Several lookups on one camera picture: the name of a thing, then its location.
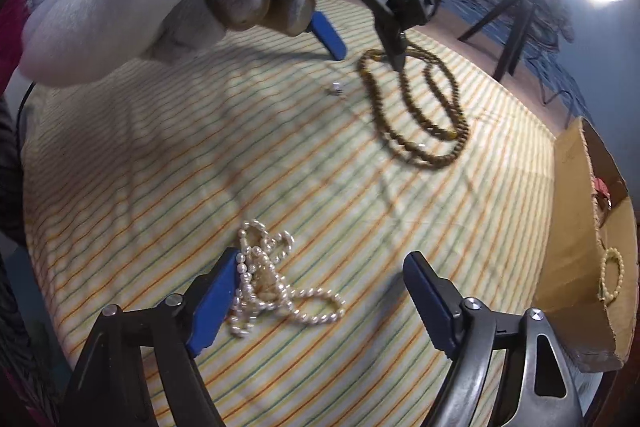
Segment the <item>yellow striped cloth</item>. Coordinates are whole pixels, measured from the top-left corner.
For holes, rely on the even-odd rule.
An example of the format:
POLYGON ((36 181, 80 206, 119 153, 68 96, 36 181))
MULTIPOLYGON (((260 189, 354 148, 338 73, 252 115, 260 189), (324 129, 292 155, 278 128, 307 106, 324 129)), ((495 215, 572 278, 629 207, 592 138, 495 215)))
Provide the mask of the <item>yellow striped cloth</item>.
POLYGON ((230 426, 416 426, 448 362, 401 280, 410 251, 467 296, 532 301, 553 196, 553 134, 481 69, 420 32, 460 87, 470 137, 451 166, 410 164, 378 139, 356 63, 378 45, 367 10, 318 0, 348 46, 264 28, 166 65, 132 61, 25 105, 25 225, 56 338, 75 362, 99 312, 184 291, 242 222, 288 231, 295 287, 345 300, 337 323, 266 313, 198 358, 230 426), (343 88, 329 95, 332 82, 343 88))

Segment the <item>black tripod stand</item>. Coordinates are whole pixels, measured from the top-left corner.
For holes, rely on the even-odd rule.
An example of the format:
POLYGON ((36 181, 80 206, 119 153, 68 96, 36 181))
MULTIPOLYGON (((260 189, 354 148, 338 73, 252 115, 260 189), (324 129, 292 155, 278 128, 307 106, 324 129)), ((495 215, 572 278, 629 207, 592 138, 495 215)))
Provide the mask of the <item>black tripod stand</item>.
POLYGON ((512 75, 516 66, 518 66, 518 61, 526 43, 528 28, 533 20, 537 5, 538 0, 502 0, 475 25, 465 31, 458 40, 467 42, 469 38, 480 32, 500 15, 506 14, 512 6, 515 6, 516 11, 512 27, 492 74, 492 78, 500 82, 504 75, 512 75))

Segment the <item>open cardboard box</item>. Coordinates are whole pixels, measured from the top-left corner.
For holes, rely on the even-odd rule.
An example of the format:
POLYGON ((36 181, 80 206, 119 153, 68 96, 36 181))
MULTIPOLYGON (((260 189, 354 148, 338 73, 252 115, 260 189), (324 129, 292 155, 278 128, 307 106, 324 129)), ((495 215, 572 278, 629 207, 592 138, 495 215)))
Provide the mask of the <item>open cardboard box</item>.
POLYGON ((639 306, 636 216, 614 158, 584 118, 554 142, 551 225, 533 304, 582 372, 627 362, 639 306), (607 213, 593 198, 596 176, 611 193, 607 213))

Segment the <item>red strap wristwatch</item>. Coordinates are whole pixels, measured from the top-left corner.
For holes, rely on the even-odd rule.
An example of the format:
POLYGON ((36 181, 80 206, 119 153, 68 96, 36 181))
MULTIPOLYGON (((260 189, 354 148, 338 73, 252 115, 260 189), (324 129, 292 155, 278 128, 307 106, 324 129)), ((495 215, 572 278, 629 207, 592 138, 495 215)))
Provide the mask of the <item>red strap wristwatch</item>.
POLYGON ((607 213, 612 209, 611 193, 606 183, 597 176, 593 179, 593 198, 596 200, 599 209, 607 213))

